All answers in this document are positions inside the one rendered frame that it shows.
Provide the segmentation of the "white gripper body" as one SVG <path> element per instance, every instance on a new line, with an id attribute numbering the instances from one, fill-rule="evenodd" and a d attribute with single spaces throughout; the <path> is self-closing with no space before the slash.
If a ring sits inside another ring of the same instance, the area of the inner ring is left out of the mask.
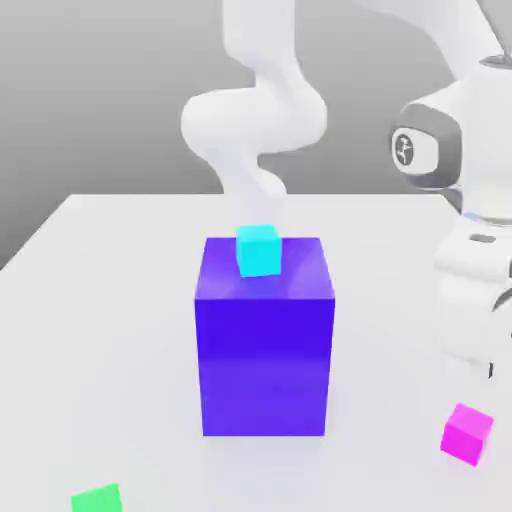
<path id="1" fill-rule="evenodd" d="M 496 379 L 512 365 L 512 280 L 442 277 L 438 341 L 478 379 Z"/>

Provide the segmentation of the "small magenta cube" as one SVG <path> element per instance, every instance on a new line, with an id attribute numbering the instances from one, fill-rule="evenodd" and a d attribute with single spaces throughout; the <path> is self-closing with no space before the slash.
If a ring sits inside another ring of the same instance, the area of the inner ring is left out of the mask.
<path id="1" fill-rule="evenodd" d="M 440 450 L 477 466 L 493 424 L 492 416 L 458 403 L 444 425 Z"/>

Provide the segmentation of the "small cyan cube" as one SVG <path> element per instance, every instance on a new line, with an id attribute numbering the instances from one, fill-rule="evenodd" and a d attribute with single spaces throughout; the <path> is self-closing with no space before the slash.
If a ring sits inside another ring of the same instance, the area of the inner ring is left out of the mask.
<path id="1" fill-rule="evenodd" d="M 236 261 L 243 278 L 276 276 L 282 267 L 282 239 L 272 224 L 236 229 Z"/>

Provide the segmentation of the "small green cube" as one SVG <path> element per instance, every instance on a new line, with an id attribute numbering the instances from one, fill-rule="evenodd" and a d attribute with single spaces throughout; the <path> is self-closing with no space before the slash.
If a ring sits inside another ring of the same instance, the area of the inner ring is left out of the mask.
<path id="1" fill-rule="evenodd" d="M 110 484 L 71 497 L 72 512 L 123 512 L 119 486 Z"/>

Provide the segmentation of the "large purple box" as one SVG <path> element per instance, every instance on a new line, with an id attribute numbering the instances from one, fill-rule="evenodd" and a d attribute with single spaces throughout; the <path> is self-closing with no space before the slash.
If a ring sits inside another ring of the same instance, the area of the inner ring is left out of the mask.
<path id="1" fill-rule="evenodd" d="M 250 278 L 234 239 L 207 239 L 194 306 L 204 435 L 324 434 L 335 292 L 319 239 L 284 239 L 281 273 Z"/>

